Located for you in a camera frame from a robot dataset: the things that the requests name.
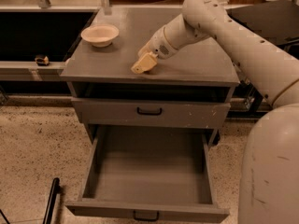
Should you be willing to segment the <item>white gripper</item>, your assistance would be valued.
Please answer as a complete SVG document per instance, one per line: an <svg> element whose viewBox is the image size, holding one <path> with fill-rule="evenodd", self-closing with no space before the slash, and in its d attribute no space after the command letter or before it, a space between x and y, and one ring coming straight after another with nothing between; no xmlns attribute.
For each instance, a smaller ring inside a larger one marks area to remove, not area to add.
<svg viewBox="0 0 299 224"><path fill-rule="evenodd" d="M133 73L142 74L148 72L157 65L157 57L168 59L178 52L167 41L164 29L165 27L163 26L156 31L145 47L137 53L138 60L131 67Z"/></svg>

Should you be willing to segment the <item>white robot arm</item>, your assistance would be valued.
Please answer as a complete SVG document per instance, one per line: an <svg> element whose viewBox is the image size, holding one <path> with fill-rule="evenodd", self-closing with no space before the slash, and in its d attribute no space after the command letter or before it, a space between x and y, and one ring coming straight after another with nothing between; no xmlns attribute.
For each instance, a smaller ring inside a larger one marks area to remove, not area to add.
<svg viewBox="0 0 299 224"><path fill-rule="evenodd" d="M299 60L232 20L218 0L184 0L181 13L138 52L132 71L147 72L209 37L272 106L245 146L238 224L299 224Z"/></svg>

